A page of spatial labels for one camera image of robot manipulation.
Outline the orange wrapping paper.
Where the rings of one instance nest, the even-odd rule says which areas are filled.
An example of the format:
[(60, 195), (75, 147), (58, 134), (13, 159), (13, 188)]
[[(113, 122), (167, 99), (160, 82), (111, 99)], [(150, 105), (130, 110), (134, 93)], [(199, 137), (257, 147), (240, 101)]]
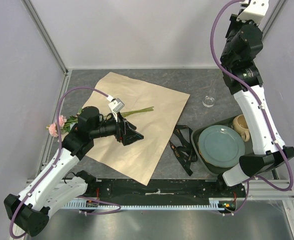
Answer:
[(119, 98), (125, 104), (122, 112), (153, 108), (153, 111), (135, 113), (126, 118), (143, 135), (142, 140), (124, 146), (114, 136), (98, 138), (86, 154), (87, 157), (148, 185), (189, 94), (113, 72), (100, 79), (95, 88)]

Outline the black ribbon gold lettering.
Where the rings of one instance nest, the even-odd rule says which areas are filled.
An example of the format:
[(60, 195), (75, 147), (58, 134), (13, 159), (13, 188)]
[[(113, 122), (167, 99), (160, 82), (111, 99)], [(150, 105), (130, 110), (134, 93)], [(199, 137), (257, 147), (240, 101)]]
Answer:
[[(188, 130), (189, 140), (186, 140), (182, 134), (182, 130)], [(193, 171), (191, 170), (191, 163), (197, 162), (198, 157), (196, 151), (192, 145), (192, 134), (193, 130), (187, 125), (177, 124), (174, 128), (173, 134), (178, 137), (181, 146), (175, 146), (172, 141), (169, 141), (171, 150), (173, 151), (176, 159), (179, 161), (180, 165), (183, 167), (185, 172), (192, 176)]]

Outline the artificial flower bunch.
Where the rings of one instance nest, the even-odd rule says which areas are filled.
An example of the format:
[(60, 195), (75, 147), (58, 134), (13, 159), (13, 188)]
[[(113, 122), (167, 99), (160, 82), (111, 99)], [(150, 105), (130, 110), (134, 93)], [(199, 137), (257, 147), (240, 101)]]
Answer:
[(59, 136), (58, 129), (60, 129), (61, 135), (69, 133), (77, 125), (83, 127), (85, 130), (98, 130), (102, 126), (105, 126), (107, 122), (117, 123), (117, 121), (122, 121), (126, 117), (138, 114), (153, 111), (154, 107), (147, 107), (139, 110), (133, 110), (128, 112), (119, 112), (113, 114), (112, 112), (103, 115), (99, 113), (99, 110), (96, 107), (90, 106), (84, 109), (80, 109), (80, 112), (77, 115), (71, 115), (69, 118), (66, 118), (63, 115), (59, 116), (58, 123), (54, 122), (46, 127), (49, 131), (49, 134), (57, 138)]

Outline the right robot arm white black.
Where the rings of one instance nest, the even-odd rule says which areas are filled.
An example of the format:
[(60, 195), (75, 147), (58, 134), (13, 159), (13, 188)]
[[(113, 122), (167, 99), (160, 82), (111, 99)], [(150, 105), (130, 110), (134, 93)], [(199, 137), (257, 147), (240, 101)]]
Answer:
[(282, 165), (283, 156), (288, 160), (294, 157), (294, 147), (286, 146), (273, 123), (264, 96), (263, 81), (253, 61), (262, 48), (262, 31), (258, 26), (252, 20), (241, 22), (236, 14), (232, 14), (220, 62), (224, 69), (255, 92), (252, 94), (226, 73), (223, 75), (244, 115), (253, 152), (242, 155), (237, 165), (220, 174), (223, 180), (216, 184), (216, 191), (222, 197), (229, 196), (234, 191), (234, 185)]

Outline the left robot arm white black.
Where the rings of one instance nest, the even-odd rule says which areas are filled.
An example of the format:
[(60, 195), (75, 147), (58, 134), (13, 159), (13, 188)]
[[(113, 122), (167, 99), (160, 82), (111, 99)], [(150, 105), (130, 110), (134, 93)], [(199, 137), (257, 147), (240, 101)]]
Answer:
[(55, 190), (60, 180), (94, 146), (94, 139), (114, 136), (127, 146), (142, 140), (136, 127), (118, 113), (110, 113), (106, 119), (94, 106), (85, 107), (77, 115), (78, 122), (61, 142), (45, 169), (18, 195), (9, 194), (4, 206), (10, 225), (20, 227), (25, 235), (38, 235), (48, 224), (51, 216), (76, 197), (90, 197), (96, 192), (96, 178), (84, 170), (72, 180)]

